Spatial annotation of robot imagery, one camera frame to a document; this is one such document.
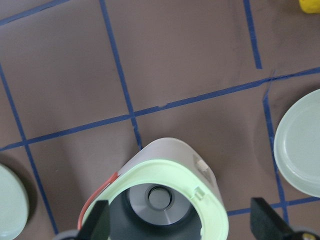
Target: green plate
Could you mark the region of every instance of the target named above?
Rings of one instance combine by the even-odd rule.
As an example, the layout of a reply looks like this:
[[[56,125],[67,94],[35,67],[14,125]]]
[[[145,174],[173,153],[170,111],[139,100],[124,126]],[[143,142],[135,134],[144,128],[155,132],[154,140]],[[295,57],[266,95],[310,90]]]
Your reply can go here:
[[[0,164],[0,240],[13,240],[24,229],[29,214],[25,187],[9,168]]]
[[[293,187],[320,197],[320,89],[285,113],[274,138],[274,158]]]

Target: floor tile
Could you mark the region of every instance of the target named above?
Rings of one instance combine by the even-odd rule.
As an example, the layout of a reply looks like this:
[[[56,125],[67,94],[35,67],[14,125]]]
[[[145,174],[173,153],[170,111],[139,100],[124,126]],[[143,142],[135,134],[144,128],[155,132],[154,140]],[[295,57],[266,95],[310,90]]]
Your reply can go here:
[[[256,240],[250,230],[250,214],[229,216],[229,235],[227,240]]]
[[[98,0],[71,0],[10,22],[0,27],[0,41],[27,138],[128,113]]]
[[[130,121],[30,145],[60,231],[75,229],[90,195],[138,151]]]
[[[320,201],[288,207],[290,225],[320,235]]]
[[[46,207],[37,187],[24,147],[0,152],[0,163],[10,168],[20,178],[29,197],[29,218],[16,240],[52,239],[54,236]]]
[[[320,74],[272,82],[269,92],[269,105],[274,132],[276,132],[282,117],[289,108],[300,98],[317,89],[320,89]],[[292,187],[283,177],[281,182],[287,201],[309,197]]]
[[[262,99],[266,86],[137,118],[145,146],[181,139],[212,168],[228,211],[248,208],[251,197],[278,203]]]
[[[320,66],[320,15],[299,1],[250,1],[262,66],[279,75]]]
[[[19,14],[23,11],[35,8],[51,0],[1,0],[0,20]]]
[[[6,92],[0,79],[0,148],[21,141],[19,130],[12,113]]]
[[[271,74],[256,69],[242,1],[200,2],[107,1],[135,110]]]

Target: blue tape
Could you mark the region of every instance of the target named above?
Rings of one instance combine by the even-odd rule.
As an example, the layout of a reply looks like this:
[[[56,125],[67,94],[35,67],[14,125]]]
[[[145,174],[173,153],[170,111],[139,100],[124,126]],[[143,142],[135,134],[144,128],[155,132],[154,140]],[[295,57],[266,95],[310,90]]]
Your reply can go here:
[[[277,167],[277,164],[275,161],[275,156],[274,156],[274,140],[275,140],[274,136],[275,136],[275,134],[274,134],[274,127],[272,124],[271,111],[270,111],[270,106],[269,106],[269,90],[270,90],[270,86],[267,89],[267,91],[264,95],[264,98],[263,98],[264,116],[265,116],[268,136],[269,136],[270,149],[272,152],[272,162],[273,162],[273,168],[274,168],[274,173],[275,173],[275,178],[276,178],[276,185],[277,185],[278,194],[279,194],[279,198],[280,198],[281,208],[283,211],[283,220],[289,224],[289,216],[288,216],[288,211],[287,211],[285,192],[284,192],[284,189],[283,189],[283,186],[281,183],[278,167]]]
[[[24,143],[22,141],[15,142],[15,143],[9,144],[7,146],[0,147],[0,152],[3,152],[5,150],[9,150],[9,149],[19,148],[19,147],[22,147],[23,145],[24,145]]]
[[[126,79],[125,79],[125,74],[124,74],[123,68],[121,66],[116,40],[115,40],[115,37],[114,37],[114,33],[113,33],[113,30],[112,30],[110,18],[109,18],[108,11],[107,11],[107,6],[106,6],[106,3],[105,3],[105,0],[99,0],[99,2],[100,2],[100,8],[101,8],[101,11],[102,11],[102,15],[103,15],[106,31],[107,31],[108,36],[109,36],[109,41],[110,41],[110,45],[111,45],[111,49],[112,49],[112,53],[113,53],[113,57],[114,57],[115,65],[116,65],[116,69],[117,69],[117,72],[118,72],[118,75],[119,75],[119,78],[120,78],[120,82],[121,82],[122,91],[123,91],[123,94],[124,94],[126,106],[128,108],[129,114],[131,116],[131,123],[132,123],[132,126],[133,126],[134,135],[135,135],[138,147],[141,150],[142,149],[142,141],[141,141],[141,136],[140,136],[140,133],[139,133],[138,123],[137,123],[135,112],[134,112],[134,108],[133,108],[133,105],[132,105],[132,102],[131,102],[131,99],[130,99],[130,96],[129,96],[129,92],[128,92],[128,88],[127,88],[127,84],[126,84]]]
[[[262,69],[260,54],[258,50],[258,42],[256,37],[254,19],[252,17],[251,7],[250,7],[250,0],[243,0],[245,15],[246,15],[246,22],[248,24],[248,30],[251,40],[251,46],[253,51],[253,57],[255,62],[255,67],[257,69]]]
[[[303,199],[291,200],[287,202],[288,206],[299,205],[299,204],[307,204],[312,202],[320,201],[319,197],[311,196]]]
[[[273,209],[282,208],[283,204],[281,202],[270,204]]]
[[[233,87],[229,87],[229,88],[226,88],[226,89],[222,89],[222,90],[218,90],[218,91],[202,94],[202,95],[199,95],[199,96],[196,96],[196,97],[190,97],[190,98],[174,101],[174,102],[166,104],[165,106],[155,106],[155,107],[150,107],[150,108],[147,108],[147,109],[139,110],[139,111],[136,111],[134,113],[134,115],[136,117],[139,117],[139,116],[143,116],[143,115],[159,112],[159,111],[170,109],[170,108],[175,108],[175,107],[179,107],[179,106],[183,106],[183,105],[187,105],[187,104],[191,104],[191,103],[196,103],[196,102],[199,102],[199,101],[203,101],[203,100],[207,100],[207,99],[211,99],[211,98],[215,98],[215,97],[219,97],[219,96],[223,96],[223,95],[227,95],[227,94],[231,94],[231,93],[235,93],[235,92],[239,92],[239,91],[255,88],[255,87],[258,87],[258,86],[260,86],[260,85],[262,85],[262,84],[264,84],[266,82],[269,82],[269,81],[282,81],[282,80],[287,80],[289,78],[294,78],[294,77],[298,77],[298,76],[305,76],[305,75],[319,74],[319,73],[320,73],[320,67],[316,67],[316,68],[308,69],[308,70],[305,70],[305,71],[301,71],[301,72],[297,72],[297,73],[293,73],[293,74],[289,74],[289,75],[276,76],[276,77],[273,77],[273,78],[264,78],[264,79],[257,80],[257,81],[254,81],[254,82],[245,83],[245,84],[242,84],[242,85],[233,86]],[[99,127],[99,126],[103,126],[103,125],[107,125],[107,124],[112,124],[112,123],[125,121],[125,120],[131,119],[131,118],[132,117],[130,115],[121,115],[121,116],[117,116],[117,117],[113,117],[113,118],[108,118],[108,119],[104,119],[104,120],[100,120],[100,121],[84,124],[84,125],[81,125],[81,126],[76,126],[76,127],[70,128],[70,129],[58,131],[58,132],[55,132],[55,133],[50,133],[50,134],[47,134],[47,135],[35,137],[35,138],[32,138],[32,139],[26,140],[26,143],[27,144],[38,143],[38,142],[41,142],[41,141],[54,139],[54,138],[66,136],[66,135],[69,135],[69,134],[81,132],[81,131],[84,131],[84,130],[92,129],[92,128],[95,128],[95,127]],[[5,147],[1,147],[0,148],[0,152],[8,150],[8,149],[14,149],[14,148],[17,148],[17,147],[21,147],[23,145],[24,145],[23,142],[12,143],[12,144],[7,145]]]
[[[38,173],[34,158],[33,158],[32,154],[31,154],[29,145],[26,144],[24,146],[24,148],[25,148],[26,154],[27,154],[27,156],[29,158],[29,162],[31,164],[32,171],[33,171],[33,175],[35,177],[36,183],[37,183],[38,188],[40,190],[40,193],[41,193],[41,196],[42,196],[46,211],[47,211],[47,213],[49,215],[49,218],[50,218],[50,221],[51,221],[51,225],[53,227],[53,231],[57,235],[59,233],[59,230],[58,230],[54,215],[53,215],[53,213],[51,211],[51,208],[50,208],[50,205],[49,205],[49,201],[47,199],[46,192],[45,192],[44,186],[42,185],[42,182],[41,182],[41,179],[40,179],[40,176],[39,176],[39,173]]]
[[[45,4],[42,4],[40,6],[31,8],[31,9],[23,11],[23,12],[20,12],[18,14],[13,15],[13,16],[6,17],[6,18],[0,20],[0,26],[8,24],[8,23],[15,21],[15,20],[30,16],[30,15],[36,14],[42,10],[63,4],[68,1],[69,0],[53,0],[53,1],[47,2]]]
[[[1,77],[1,80],[2,80],[2,84],[3,84],[4,90],[5,90],[7,99],[9,101],[10,106],[11,106],[11,110],[12,110],[16,125],[17,125],[19,133],[20,133],[20,136],[21,136],[21,139],[22,139],[22,143],[24,144],[24,148],[25,148],[26,154],[28,156],[30,165],[32,167],[32,171],[33,171],[36,183],[37,183],[38,188],[40,190],[43,202],[45,204],[46,211],[47,211],[47,213],[49,215],[49,218],[50,218],[50,221],[51,221],[51,225],[53,227],[54,233],[58,234],[59,231],[58,231],[58,228],[57,228],[56,221],[55,221],[54,216],[52,214],[52,211],[51,211],[51,208],[50,208],[50,205],[49,205],[45,190],[44,190],[43,185],[41,183],[41,180],[40,180],[40,177],[39,177],[39,174],[38,174],[38,170],[37,170],[36,165],[34,163],[34,159],[32,157],[31,151],[29,149],[28,144],[26,144],[26,135],[25,135],[25,132],[23,130],[23,127],[22,127],[22,124],[21,124],[21,121],[20,121],[16,106],[15,106],[13,97],[12,97],[10,89],[9,89],[9,85],[8,85],[7,80],[6,80],[6,77],[5,77],[5,74],[4,74],[4,71],[3,71],[3,68],[2,68],[1,64],[0,64],[0,77]]]
[[[268,82],[269,80],[270,80],[269,78],[264,78],[264,79],[261,79],[258,81],[253,81],[253,82],[245,83],[242,85],[225,88],[222,90],[218,90],[218,91],[214,91],[214,92],[210,92],[210,93],[205,93],[205,94],[202,94],[199,96],[189,97],[189,98],[178,100],[178,101],[173,101],[173,102],[170,102],[164,106],[150,107],[147,109],[136,111],[135,116],[138,117],[138,116],[142,116],[142,115],[146,115],[146,114],[151,114],[151,113],[159,112],[159,111],[166,110],[166,109],[171,109],[171,108],[175,108],[175,107],[179,107],[179,106],[183,106],[183,105],[187,105],[187,104],[192,104],[192,103],[196,103],[196,102],[207,100],[207,99],[216,98],[216,97],[227,95],[227,94],[232,94],[232,93],[239,92],[242,90],[256,88],[256,87],[262,85],[263,83]]]
[[[230,217],[230,216],[248,214],[248,213],[250,213],[250,208],[243,208],[243,209],[228,211],[227,215]]]
[[[26,142],[28,144],[34,144],[34,143],[42,142],[42,141],[45,141],[45,140],[54,139],[54,138],[66,136],[66,135],[69,135],[69,134],[78,133],[78,132],[81,132],[81,131],[84,131],[84,130],[88,130],[88,129],[92,129],[92,128],[96,128],[96,127],[100,127],[100,126],[104,126],[104,125],[108,125],[108,124],[121,122],[121,121],[128,120],[128,119],[130,119],[129,115],[116,116],[116,117],[112,117],[112,118],[108,118],[108,119],[104,119],[104,120],[88,123],[88,124],[85,124],[85,125],[76,126],[76,127],[70,128],[70,129],[66,129],[66,130],[50,133],[50,134],[47,134],[47,135],[31,138],[31,139],[27,140]]]

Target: yellow object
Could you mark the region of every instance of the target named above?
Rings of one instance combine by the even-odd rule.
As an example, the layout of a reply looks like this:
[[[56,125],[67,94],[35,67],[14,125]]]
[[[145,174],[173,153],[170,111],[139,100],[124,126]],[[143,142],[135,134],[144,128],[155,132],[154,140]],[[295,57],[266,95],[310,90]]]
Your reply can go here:
[[[320,14],[320,0],[299,0],[299,3],[306,14]]]

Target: plate rim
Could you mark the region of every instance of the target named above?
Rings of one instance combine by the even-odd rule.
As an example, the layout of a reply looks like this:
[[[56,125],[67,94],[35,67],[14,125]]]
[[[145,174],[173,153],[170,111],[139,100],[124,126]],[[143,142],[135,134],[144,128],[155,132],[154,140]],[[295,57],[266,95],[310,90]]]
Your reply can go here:
[[[297,190],[308,194],[310,196],[314,196],[314,197],[320,197],[320,184],[318,184],[318,189],[319,192],[314,192],[313,189],[312,190],[308,190],[308,189],[304,189],[303,187],[301,187],[300,184],[296,184],[295,182],[292,182],[291,180],[291,176],[287,173],[285,173],[284,168],[288,171],[291,172],[292,170],[289,167],[284,167],[286,164],[281,164],[281,162],[285,163],[285,160],[281,159],[280,154],[278,152],[280,152],[280,150],[278,151],[278,149],[281,149],[283,146],[282,142],[279,142],[279,138],[280,138],[280,134],[284,133],[286,131],[286,123],[288,123],[288,116],[290,114],[292,114],[293,111],[295,111],[295,109],[299,108],[301,106],[301,104],[303,104],[303,102],[306,101],[306,99],[312,97],[312,96],[318,96],[320,95],[320,89],[314,90],[306,95],[304,95],[303,97],[301,97],[298,101],[296,101],[283,115],[283,117],[281,118],[278,127],[276,129],[275,135],[274,135],[274,143],[273,143],[273,155],[274,155],[274,160],[275,163],[277,165],[277,168],[279,169],[279,171],[281,172],[282,176],[285,178],[285,180],[294,188],[296,188]],[[297,176],[297,178],[299,179],[299,182],[302,183],[306,183],[306,180],[302,179],[301,176]]]
[[[17,228],[15,233],[14,238],[8,237],[8,236],[0,236],[0,240],[11,240],[11,239],[15,239],[17,236],[19,236],[22,231],[24,230],[28,218],[29,218],[29,212],[30,212],[30,203],[29,203],[29,196],[28,193],[26,191],[26,188],[24,186],[24,184],[22,183],[22,181],[20,180],[20,178],[17,176],[17,174],[15,172],[13,172],[9,167],[7,167],[5,164],[0,163],[0,169],[3,169],[7,174],[9,174],[12,177],[12,183],[14,182],[14,184],[16,185],[16,190],[22,193],[22,198],[20,199],[21,202],[23,202],[24,204],[24,211],[23,211],[23,226],[21,226],[19,229]]]

